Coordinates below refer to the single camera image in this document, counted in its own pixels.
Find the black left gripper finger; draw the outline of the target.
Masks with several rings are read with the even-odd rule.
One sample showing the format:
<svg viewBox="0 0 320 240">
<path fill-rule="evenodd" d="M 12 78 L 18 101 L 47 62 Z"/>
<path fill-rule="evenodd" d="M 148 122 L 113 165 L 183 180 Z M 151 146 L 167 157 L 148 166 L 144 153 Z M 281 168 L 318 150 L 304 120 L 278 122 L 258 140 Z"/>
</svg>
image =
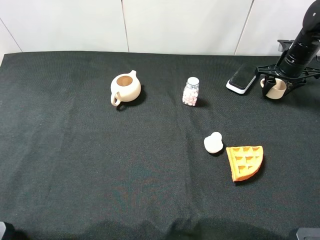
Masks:
<svg viewBox="0 0 320 240">
<path fill-rule="evenodd" d="M 277 96 L 274 87 L 276 86 L 276 78 L 273 76 L 265 76 L 261 80 L 262 95 L 267 98 L 275 98 Z"/>
</svg>

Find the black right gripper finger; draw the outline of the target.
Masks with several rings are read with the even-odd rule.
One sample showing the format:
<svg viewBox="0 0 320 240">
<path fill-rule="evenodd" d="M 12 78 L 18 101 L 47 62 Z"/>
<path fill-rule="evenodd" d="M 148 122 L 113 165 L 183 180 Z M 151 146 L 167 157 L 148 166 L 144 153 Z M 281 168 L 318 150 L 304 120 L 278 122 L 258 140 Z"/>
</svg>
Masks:
<svg viewBox="0 0 320 240">
<path fill-rule="evenodd" d="M 284 91 L 283 97 L 285 97 L 287 94 L 289 94 L 293 90 L 303 87 L 307 83 L 307 81 L 305 79 L 298 79 L 298 80 L 285 79 L 284 83 L 285 83 L 285 91 Z"/>
</svg>

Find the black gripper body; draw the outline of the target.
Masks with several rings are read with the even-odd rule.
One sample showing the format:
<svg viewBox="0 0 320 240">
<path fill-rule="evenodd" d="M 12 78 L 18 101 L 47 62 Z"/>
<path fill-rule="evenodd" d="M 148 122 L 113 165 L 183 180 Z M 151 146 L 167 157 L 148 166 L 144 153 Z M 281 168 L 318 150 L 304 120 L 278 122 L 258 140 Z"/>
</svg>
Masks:
<svg viewBox="0 0 320 240">
<path fill-rule="evenodd" d="M 284 80 L 301 80 L 320 78 L 318 68 L 309 67 L 310 62 L 320 50 L 319 38 L 296 38 L 291 47 L 282 52 L 277 63 L 258 66 L 255 70 L 256 78 L 261 75 Z"/>
</svg>

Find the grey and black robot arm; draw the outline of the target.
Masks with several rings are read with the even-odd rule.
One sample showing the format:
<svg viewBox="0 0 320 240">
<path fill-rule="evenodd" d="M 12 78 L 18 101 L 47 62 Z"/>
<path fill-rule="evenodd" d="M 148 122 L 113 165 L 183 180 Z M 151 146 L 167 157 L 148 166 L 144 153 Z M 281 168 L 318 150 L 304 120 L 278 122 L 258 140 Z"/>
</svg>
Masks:
<svg viewBox="0 0 320 240">
<path fill-rule="evenodd" d="M 320 78 L 320 70 L 309 67 L 320 50 L 320 2 L 314 1 L 307 9 L 302 29 L 294 40 L 278 42 L 282 54 L 277 63 L 255 70 L 257 79 L 264 76 L 260 81 L 262 95 L 273 100 L 304 86 L 308 78 Z"/>
</svg>

